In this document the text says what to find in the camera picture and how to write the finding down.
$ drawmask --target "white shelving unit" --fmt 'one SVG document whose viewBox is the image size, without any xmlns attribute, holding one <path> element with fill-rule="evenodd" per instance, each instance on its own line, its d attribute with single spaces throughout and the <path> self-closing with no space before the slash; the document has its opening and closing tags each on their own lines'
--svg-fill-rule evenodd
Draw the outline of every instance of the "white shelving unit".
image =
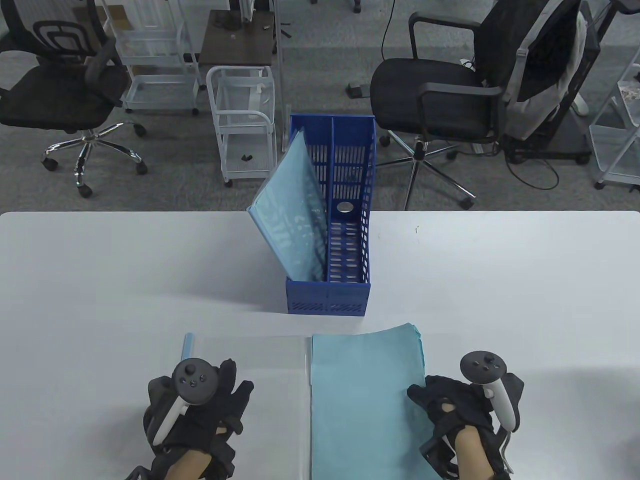
<svg viewBox="0 0 640 480">
<path fill-rule="evenodd" d="M 605 181 L 640 185 L 640 47 L 611 90 L 611 94 L 589 126 L 589 139 L 602 172 L 595 184 Z M 599 125 L 602 114 L 611 106 L 622 118 L 624 128 Z"/>
<path fill-rule="evenodd" d="M 271 69 L 213 67 L 207 91 L 225 185 L 266 178 L 278 161 Z"/>
<path fill-rule="evenodd" d="M 115 35 L 118 54 L 131 76 L 124 99 L 127 111 L 191 109 L 197 115 L 196 97 L 204 82 L 181 0 L 124 1 L 132 29 L 122 29 L 114 21 L 107 8 L 111 3 L 102 0 L 107 15 L 105 30 Z M 193 62 L 187 63 L 185 54 Z M 135 67 L 150 68 L 152 73 L 138 74 Z"/>
</svg>

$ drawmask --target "chair armrest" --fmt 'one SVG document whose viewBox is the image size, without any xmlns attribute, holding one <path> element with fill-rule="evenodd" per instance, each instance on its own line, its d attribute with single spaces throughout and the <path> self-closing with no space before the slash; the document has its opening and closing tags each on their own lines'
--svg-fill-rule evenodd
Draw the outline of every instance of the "chair armrest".
<svg viewBox="0 0 640 480">
<path fill-rule="evenodd" d="M 423 83 L 418 88 L 417 95 L 417 107 L 418 115 L 420 118 L 420 124 L 423 129 L 428 129 L 427 119 L 425 117 L 424 108 L 422 106 L 423 96 L 429 93 L 448 93 L 450 95 L 469 95 L 472 97 L 484 97 L 492 104 L 491 109 L 491 122 L 496 137 L 500 138 L 504 131 L 505 122 L 505 105 L 501 101 L 504 89 L 499 86 L 494 87 L 482 87 L 482 86 L 467 86 L 467 85 L 451 85 L 447 83 Z"/>
<path fill-rule="evenodd" d="M 475 97 L 497 97 L 504 90 L 499 86 L 485 88 L 483 86 L 451 85 L 448 83 L 423 83 L 418 89 L 418 98 L 422 98 L 425 93 L 429 92 L 473 95 Z"/>
<path fill-rule="evenodd" d="M 89 91 L 94 95 L 100 97 L 102 100 L 110 103 L 114 107 L 122 107 L 122 101 L 120 99 L 110 98 L 100 88 L 100 76 L 102 75 L 104 68 L 107 66 L 107 63 L 109 63 L 109 60 L 112 60 L 117 56 L 116 39 L 109 38 L 97 55 L 89 60 L 86 72 L 84 73 L 84 82 Z"/>
<path fill-rule="evenodd" d="M 473 20 L 459 19 L 456 17 L 450 17 L 448 15 L 434 15 L 432 13 L 426 14 L 422 12 L 413 12 L 409 17 L 409 37 L 411 38 L 411 50 L 413 52 L 413 58 L 418 58 L 418 50 L 415 45 L 415 32 L 414 26 L 416 23 L 430 23 L 433 25 L 442 25 L 445 27 L 463 28 L 465 30 L 471 30 L 473 33 L 480 28 L 480 22 Z"/>
</svg>

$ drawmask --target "tabletop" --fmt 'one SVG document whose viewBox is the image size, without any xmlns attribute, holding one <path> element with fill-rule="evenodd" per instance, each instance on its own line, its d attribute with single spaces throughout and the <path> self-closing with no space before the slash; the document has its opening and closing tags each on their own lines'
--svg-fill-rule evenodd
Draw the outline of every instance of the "tabletop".
<svg viewBox="0 0 640 480">
<path fill-rule="evenodd" d="M 411 322 L 428 373 L 461 378 L 487 349 L 525 381 L 514 479 L 637 480 L 637 212 L 372 212 L 370 228 L 366 316 L 297 317 L 245 212 L 0 216 L 3 476 L 113 480 L 148 461 L 140 385 L 173 369 L 187 331 Z"/>
</svg>

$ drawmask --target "light blue paper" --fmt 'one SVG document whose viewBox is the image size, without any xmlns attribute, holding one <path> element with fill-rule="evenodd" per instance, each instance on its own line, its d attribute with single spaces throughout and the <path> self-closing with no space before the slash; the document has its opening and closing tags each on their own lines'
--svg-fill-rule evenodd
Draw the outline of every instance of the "light blue paper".
<svg viewBox="0 0 640 480">
<path fill-rule="evenodd" d="M 433 424 L 406 396 L 424 386 L 414 325 L 312 342 L 312 480 L 439 479 L 419 451 Z"/>
<path fill-rule="evenodd" d="M 324 203 L 304 132 L 300 131 L 247 209 L 291 280 L 324 280 Z"/>
</svg>

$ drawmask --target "metal pole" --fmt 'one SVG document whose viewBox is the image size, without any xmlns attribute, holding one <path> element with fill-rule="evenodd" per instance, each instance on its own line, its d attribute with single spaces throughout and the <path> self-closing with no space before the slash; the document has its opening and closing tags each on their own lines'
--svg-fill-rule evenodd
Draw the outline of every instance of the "metal pole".
<svg viewBox="0 0 640 480">
<path fill-rule="evenodd" d="M 282 110 L 282 152 L 289 147 L 289 109 L 284 99 L 284 60 L 282 58 L 282 25 L 280 23 L 280 6 L 278 0 L 273 0 L 273 10 L 276 17 L 276 48 L 278 58 L 278 94 L 280 95 L 280 110 Z"/>
</svg>

